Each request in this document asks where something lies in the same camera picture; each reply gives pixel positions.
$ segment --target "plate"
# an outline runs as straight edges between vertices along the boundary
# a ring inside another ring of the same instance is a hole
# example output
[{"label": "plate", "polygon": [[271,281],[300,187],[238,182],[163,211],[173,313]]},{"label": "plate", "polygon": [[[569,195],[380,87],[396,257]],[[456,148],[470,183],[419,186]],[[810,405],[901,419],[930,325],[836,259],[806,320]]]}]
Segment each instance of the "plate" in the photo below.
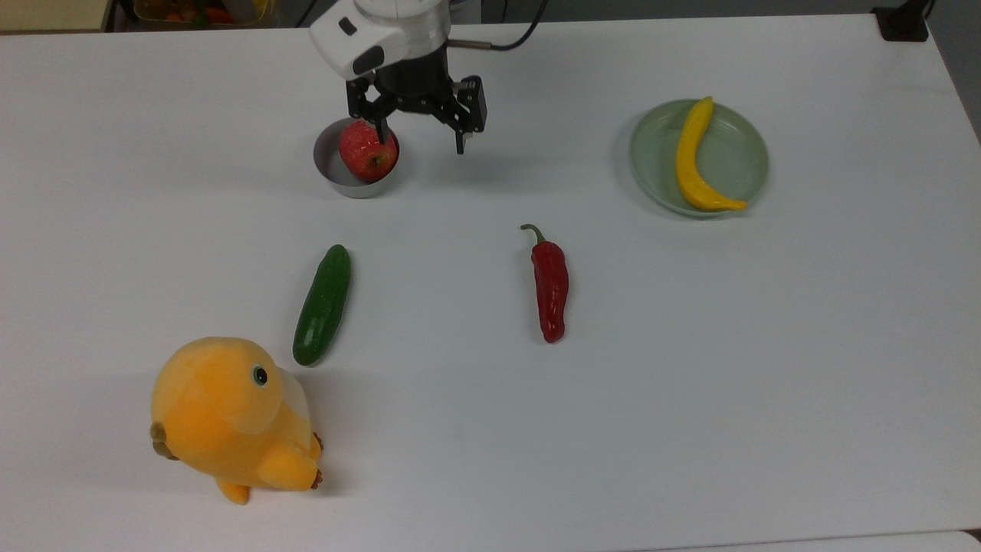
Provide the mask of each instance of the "plate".
[{"label": "plate", "polygon": [[[664,207],[694,217],[715,217],[733,211],[704,211],[694,207],[681,195],[675,176],[675,153],[681,129],[697,101],[675,100],[648,111],[631,135],[630,163],[641,189]],[[752,206],[766,182],[770,163],[763,137],[752,123],[716,103],[712,120],[698,145],[696,165],[713,188]]]}]

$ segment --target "red apple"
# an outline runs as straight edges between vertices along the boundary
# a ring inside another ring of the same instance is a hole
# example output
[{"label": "red apple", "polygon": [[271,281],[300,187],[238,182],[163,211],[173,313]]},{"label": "red apple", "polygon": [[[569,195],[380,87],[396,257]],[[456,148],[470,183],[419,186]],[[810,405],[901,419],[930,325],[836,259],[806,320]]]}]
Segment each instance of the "red apple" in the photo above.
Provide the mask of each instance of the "red apple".
[{"label": "red apple", "polygon": [[340,159],[358,179],[369,184],[391,172],[398,161],[398,138],[388,131],[385,143],[378,140],[378,130],[357,120],[340,133]]}]

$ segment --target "red chili pepper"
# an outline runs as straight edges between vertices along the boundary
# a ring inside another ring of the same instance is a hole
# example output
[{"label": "red chili pepper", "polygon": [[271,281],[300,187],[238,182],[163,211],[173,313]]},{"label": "red chili pepper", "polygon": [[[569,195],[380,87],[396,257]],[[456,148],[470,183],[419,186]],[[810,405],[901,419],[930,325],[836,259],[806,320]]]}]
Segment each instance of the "red chili pepper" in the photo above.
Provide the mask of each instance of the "red chili pepper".
[{"label": "red chili pepper", "polygon": [[535,225],[525,224],[521,229],[535,232],[539,240],[532,248],[535,287],[539,299],[539,324],[545,340],[555,343],[565,334],[565,301],[569,297],[569,271],[565,267],[565,253],[556,244],[547,242]]}]

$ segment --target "cucumber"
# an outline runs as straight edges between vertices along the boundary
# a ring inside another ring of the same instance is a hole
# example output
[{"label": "cucumber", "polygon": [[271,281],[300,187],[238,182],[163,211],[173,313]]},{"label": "cucumber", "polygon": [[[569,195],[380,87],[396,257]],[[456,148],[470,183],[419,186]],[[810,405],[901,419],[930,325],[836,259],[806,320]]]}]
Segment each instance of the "cucumber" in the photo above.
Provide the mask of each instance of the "cucumber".
[{"label": "cucumber", "polygon": [[338,244],[327,250],[313,277],[293,336],[293,358],[303,366],[320,360],[334,340],[351,286],[351,256]]}]

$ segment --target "stuffed animal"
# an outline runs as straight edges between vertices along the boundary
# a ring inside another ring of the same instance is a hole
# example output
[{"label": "stuffed animal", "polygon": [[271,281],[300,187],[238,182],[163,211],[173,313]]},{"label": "stuffed animal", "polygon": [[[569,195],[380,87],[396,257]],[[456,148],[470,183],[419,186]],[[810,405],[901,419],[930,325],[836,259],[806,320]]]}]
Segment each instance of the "stuffed animal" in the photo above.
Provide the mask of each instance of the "stuffed animal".
[{"label": "stuffed animal", "polygon": [[236,504],[251,487],[302,491],[323,480],[303,388],[251,341],[181,347],[157,376],[150,411],[153,450],[213,476]]}]

